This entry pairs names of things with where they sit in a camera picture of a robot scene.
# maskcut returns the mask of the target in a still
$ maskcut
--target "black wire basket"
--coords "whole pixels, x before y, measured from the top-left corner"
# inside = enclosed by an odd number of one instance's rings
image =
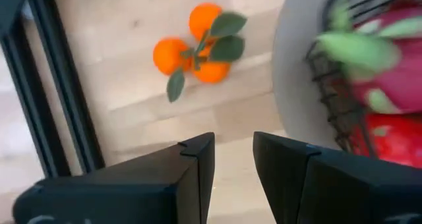
[[[396,0],[348,0],[349,9],[353,12],[353,23],[359,24],[386,10]],[[329,12],[336,0],[327,0],[322,11],[322,31],[329,30]],[[315,43],[308,51],[306,60],[312,70],[313,82],[320,90],[320,102],[328,110],[328,122],[336,130],[335,141],[345,152],[353,153],[357,149],[365,149],[371,157],[377,157],[372,138],[365,124],[367,110],[353,96],[350,85],[340,70],[341,63],[331,61],[323,52],[315,53]],[[361,133],[364,144],[354,144],[352,131]]]

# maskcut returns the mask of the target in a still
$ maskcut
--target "green leaf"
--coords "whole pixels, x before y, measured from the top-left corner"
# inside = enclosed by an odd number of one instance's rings
[[[185,59],[188,59],[189,57],[193,56],[193,53],[195,50],[193,48],[189,48],[188,50],[180,52],[180,55],[184,57]]]
[[[330,32],[317,39],[331,59],[345,63],[345,67],[357,67],[373,75],[394,68],[402,58],[396,45],[379,37]]]
[[[382,29],[378,36],[389,38],[418,38],[422,33],[422,17],[399,20]]]
[[[182,94],[183,87],[185,86],[185,76],[183,69],[179,67],[171,76],[167,83],[167,97],[170,102],[179,99]]]
[[[402,113],[381,89],[369,90],[365,99],[369,107],[377,113],[387,115]]]
[[[330,12],[331,29],[350,31],[352,29],[347,0],[337,0]]]
[[[210,36],[225,37],[237,34],[247,19],[237,13],[222,13],[211,25]]]
[[[211,48],[209,60],[220,62],[233,62],[243,54],[245,40],[239,36],[226,36],[220,38]]]

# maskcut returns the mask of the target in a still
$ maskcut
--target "light wood floor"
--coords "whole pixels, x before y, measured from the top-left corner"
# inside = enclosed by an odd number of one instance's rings
[[[190,10],[211,1],[248,16],[244,57],[229,78],[204,85],[189,76],[176,103],[167,77],[153,65],[162,37],[192,42]],[[203,132],[217,138],[209,223],[274,223],[256,175],[255,130],[284,134],[271,78],[272,42],[284,0],[57,0],[69,44],[108,165],[147,154]],[[28,37],[69,163],[80,173],[63,112],[34,23]],[[13,83],[0,56],[0,223],[25,187],[42,177]]]

